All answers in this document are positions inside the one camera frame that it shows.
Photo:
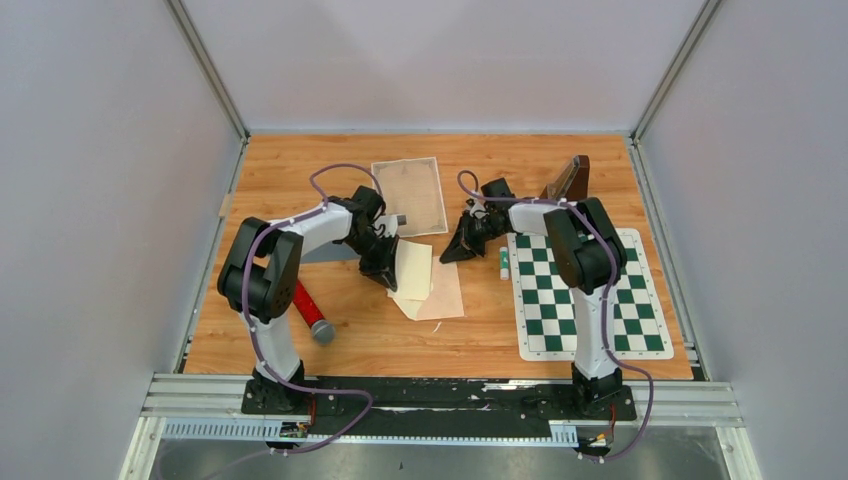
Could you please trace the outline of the cream letter paper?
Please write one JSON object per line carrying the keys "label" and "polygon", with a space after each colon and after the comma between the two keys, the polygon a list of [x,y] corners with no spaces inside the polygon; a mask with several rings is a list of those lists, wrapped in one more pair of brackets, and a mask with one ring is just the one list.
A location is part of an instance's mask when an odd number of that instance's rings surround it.
{"label": "cream letter paper", "polygon": [[390,298],[423,301],[430,294],[432,246],[401,240],[395,260],[397,288],[388,290]]}

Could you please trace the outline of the cream pink envelope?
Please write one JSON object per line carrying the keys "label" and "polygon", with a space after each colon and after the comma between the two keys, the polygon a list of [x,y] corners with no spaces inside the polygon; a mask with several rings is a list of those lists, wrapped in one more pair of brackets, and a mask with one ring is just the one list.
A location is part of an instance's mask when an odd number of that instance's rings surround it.
{"label": "cream pink envelope", "polygon": [[432,258],[431,290],[425,300],[393,298],[400,311],[412,321],[430,321],[465,316],[458,266]]}

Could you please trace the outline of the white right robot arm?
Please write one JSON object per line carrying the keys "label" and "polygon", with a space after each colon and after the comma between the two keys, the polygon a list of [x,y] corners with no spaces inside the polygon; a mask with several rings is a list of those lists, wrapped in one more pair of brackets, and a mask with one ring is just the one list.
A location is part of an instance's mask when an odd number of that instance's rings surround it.
{"label": "white right robot arm", "polygon": [[596,197],[518,198],[503,177],[465,192],[470,199],[440,262],[483,257],[488,241],[508,233],[546,236],[575,310],[571,403],[584,417],[598,416],[623,387],[621,363],[614,356],[613,301],[627,262],[603,204]]}

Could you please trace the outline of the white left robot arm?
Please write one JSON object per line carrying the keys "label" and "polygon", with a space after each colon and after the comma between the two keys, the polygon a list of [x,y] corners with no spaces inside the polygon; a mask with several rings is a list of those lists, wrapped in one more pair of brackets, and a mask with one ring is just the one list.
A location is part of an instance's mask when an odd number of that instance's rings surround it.
{"label": "white left robot arm", "polygon": [[382,220],[385,207],[378,191],[360,186],[298,217],[276,223],[249,217],[239,226],[217,291],[245,321],[256,353],[253,382],[279,411],[298,411],[308,392],[287,317],[302,257],[326,244],[345,244],[359,256],[362,276],[397,290],[399,237]]}

